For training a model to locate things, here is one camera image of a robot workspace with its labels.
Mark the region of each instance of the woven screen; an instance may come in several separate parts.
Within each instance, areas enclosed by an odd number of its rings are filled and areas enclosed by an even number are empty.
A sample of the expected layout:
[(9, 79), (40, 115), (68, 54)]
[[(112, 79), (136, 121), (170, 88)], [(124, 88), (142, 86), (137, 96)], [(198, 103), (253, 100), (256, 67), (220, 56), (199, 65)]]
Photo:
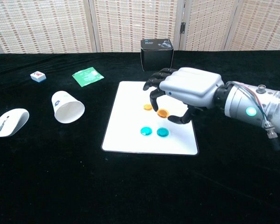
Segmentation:
[(186, 4), (185, 50), (223, 50), (238, 0), (193, 0)]
[(94, 0), (101, 51), (139, 52), (142, 39), (173, 42), (176, 4), (177, 0)]
[(83, 0), (0, 0), (4, 53), (91, 52)]
[(245, 0), (229, 50), (280, 50), (280, 0)]

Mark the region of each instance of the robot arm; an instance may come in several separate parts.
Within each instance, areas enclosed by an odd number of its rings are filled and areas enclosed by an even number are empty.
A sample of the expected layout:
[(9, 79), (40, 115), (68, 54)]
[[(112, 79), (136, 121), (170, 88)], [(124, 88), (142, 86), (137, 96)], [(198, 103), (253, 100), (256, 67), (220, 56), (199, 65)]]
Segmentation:
[(152, 75), (143, 90), (151, 86), (157, 87), (150, 93), (155, 111), (158, 110), (157, 98), (162, 95), (171, 96), (188, 105), (184, 116), (168, 117), (174, 123), (188, 123), (197, 112), (217, 106), (228, 117), (264, 128), (278, 149), (280, 91), (267, 89), (264, 85), (256, 87), (239, 82), (227, 82), (224, 85), (219, 74), (193, 68), (162, 69)]

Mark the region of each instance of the green indicator light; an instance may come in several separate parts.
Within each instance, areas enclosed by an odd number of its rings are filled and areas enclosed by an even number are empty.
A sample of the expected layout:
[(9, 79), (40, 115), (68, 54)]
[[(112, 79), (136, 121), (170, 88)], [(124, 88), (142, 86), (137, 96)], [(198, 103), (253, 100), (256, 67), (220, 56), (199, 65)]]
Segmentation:
[(249, 116), (253, 117), (253, 116), (255, 116), (255, 115), (257, 114), (257, 110), (256, 110), (254, 107), (249, 106), (249, 107), (247, 107), (247, 109), (246, 109), (246, 113), (247, 113)]

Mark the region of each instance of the product box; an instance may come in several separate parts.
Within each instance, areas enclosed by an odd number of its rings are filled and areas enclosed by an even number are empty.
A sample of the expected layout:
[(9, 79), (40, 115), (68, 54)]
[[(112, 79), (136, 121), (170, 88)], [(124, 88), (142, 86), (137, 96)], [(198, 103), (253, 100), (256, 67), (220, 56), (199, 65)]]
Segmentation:
[(141, 63), (144, 71), (171, 68), (173, 46), (169, 39), (141, 40)]

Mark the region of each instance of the cable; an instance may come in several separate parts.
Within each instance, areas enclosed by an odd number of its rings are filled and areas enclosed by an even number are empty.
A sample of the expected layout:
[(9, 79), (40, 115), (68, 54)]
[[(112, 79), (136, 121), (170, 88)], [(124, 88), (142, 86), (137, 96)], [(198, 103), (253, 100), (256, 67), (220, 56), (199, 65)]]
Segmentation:
[(229, 86), (230, 84), (233, 84), (233, 85), (237, 86), (251, 101), (253, 101), (254, 104), (259, 108), (259, 110), (262, 113), (265, 121), (267, 121), (266, 113), (264, 112), (264, 108), (262, 106), (262, 103), (260, 102), (257, 95), (252, 90), (250, 90), (248, 87), (246, 87), (242, 84), (230, 81), (230, 82), (226, 83), (226, 86)]

